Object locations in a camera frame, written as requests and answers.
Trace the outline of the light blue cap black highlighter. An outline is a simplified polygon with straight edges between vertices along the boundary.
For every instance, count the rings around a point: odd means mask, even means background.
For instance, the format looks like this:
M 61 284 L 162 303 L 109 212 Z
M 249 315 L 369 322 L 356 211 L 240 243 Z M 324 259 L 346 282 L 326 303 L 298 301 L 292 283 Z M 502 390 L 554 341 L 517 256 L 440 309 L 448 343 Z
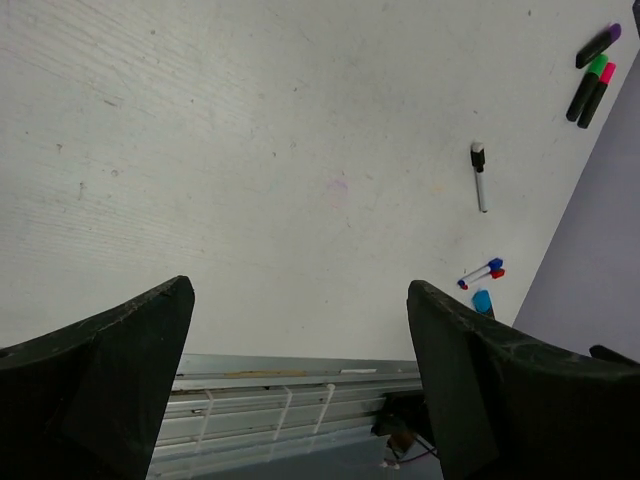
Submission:
M 495 319 L 493 304 L 488 290 L 479 289 L 476 291 L 472 296 L 472 304 L 477 313 Z

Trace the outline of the red cap white marker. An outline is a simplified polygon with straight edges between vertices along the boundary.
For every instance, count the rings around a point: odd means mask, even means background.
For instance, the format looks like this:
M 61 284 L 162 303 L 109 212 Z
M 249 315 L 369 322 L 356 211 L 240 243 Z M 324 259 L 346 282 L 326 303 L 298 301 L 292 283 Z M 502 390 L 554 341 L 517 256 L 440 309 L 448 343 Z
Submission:
M 505 275 L 506 271 L 502 268 L 491 270 L 489 267 L 479 269 L 458 281 L 458 286 L 462 290 L 468 290 L 471 285 L 485 280 L 496 280 Z

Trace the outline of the green cap black highlighter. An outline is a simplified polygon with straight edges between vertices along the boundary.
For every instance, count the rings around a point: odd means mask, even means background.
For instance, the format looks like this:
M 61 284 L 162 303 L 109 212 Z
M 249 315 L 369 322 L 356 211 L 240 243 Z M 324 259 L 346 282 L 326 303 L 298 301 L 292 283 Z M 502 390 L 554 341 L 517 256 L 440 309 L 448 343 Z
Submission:
M 607 55 L 600 54 L 590 63 L 566 112 L 568 121 L 576 122 L 586 108 L 608 60 Z

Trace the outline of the purple cap black highlighter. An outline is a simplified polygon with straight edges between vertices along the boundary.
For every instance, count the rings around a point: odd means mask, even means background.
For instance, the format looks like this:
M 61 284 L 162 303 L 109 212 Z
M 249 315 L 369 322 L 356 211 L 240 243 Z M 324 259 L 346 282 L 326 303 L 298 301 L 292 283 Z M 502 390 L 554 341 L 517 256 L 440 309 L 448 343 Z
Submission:
M 597 56 L 606 51 L 621 36 L 622 27 L 619 23 L 614 23 L 599 32 L 576 54 L 575 66 L 582 69 L 591 63 Z

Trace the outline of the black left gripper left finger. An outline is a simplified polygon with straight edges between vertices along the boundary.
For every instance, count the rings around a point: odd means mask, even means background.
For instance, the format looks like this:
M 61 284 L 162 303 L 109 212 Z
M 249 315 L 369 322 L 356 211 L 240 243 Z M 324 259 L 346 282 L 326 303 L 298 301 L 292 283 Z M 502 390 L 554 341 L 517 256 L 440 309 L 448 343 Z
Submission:
M 177 276 L 2 349 L 2 478 L 145 478 L 194 304 Z

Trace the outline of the aluminium frame rail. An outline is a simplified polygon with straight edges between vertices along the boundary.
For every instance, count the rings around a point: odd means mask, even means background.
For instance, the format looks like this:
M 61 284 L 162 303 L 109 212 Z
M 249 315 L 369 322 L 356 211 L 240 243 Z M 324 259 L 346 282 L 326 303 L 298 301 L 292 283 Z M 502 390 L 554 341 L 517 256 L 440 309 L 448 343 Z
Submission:
M 200 479 L 357 444 L 397 470 L 372 428 L 388 396 L 420 388 L 413 361 L 185 354 L 147 476 Z

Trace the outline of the blue cap white marker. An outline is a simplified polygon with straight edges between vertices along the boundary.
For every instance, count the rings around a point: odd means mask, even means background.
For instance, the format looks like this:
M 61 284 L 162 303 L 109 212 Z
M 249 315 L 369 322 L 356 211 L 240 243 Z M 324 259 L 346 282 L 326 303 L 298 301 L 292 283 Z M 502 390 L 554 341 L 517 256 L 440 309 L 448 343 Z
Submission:
M 466 290 L 470 284 L 486 276 L 489 276 L 492 279 L 500 278 L 505 273 L 505 270 L 503 269 L 503 264 L 504 264 L 504 261 L 501 258 L 494 258 L 490 260 L 483 267 L 476 269 L 475 271 L 472 271 L 471 273 L 459 279 L 457 281 L 457 285 L 461 289 Z

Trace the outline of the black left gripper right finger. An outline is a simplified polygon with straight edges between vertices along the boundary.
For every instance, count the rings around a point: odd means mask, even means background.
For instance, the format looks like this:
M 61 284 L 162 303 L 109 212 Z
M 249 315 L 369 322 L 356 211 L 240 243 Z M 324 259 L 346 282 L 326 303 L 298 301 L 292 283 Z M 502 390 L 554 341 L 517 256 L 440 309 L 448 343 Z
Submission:
M 581 355 L 408 288 L 411 338 L 447 479 L 635 479 L 639 365 Z

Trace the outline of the black cap silver pen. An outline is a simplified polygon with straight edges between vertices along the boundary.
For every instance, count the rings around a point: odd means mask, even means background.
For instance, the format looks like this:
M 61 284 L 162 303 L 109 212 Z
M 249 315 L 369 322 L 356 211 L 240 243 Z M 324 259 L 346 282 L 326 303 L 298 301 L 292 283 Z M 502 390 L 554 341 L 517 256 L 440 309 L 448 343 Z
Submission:
M 474 142 L 471 145 L 470 155 L 471 155 L 471 164 L 475 174 L 479 210 L 482 213 L 487 213 L 488 205 L 487 205 L 486 191 L 485 191 L 485 185 L 484 185 L 484 174 L 485 174 L 485 164 L 486 164 L 484 145 L 480 142 Z

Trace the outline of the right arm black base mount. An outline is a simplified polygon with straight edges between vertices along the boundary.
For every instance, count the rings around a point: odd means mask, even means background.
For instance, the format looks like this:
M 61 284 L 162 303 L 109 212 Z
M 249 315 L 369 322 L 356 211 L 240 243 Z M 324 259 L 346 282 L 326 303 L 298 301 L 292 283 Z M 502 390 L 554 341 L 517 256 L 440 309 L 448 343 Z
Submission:
M 400 465 L 425 456 L 438 457 L 429 411 L 421 391 L 388 393 L 371 433 L 387 438 L 391 462 Z

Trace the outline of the pink cap black highlighter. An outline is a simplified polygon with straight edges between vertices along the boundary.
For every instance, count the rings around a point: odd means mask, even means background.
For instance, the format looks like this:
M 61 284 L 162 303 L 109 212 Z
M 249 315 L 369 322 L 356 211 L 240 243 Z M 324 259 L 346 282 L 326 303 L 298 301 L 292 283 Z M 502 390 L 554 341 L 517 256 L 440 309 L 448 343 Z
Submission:
M 602 74 L 593 88 L 593 91 L 582 110 L 582 113 L 577 121 L 577 125 L 581 129 L 587 129 L 607 91 L 609 83 L 615 74 L 617 65 L 613 62 L 608 62 L 604 67 Z

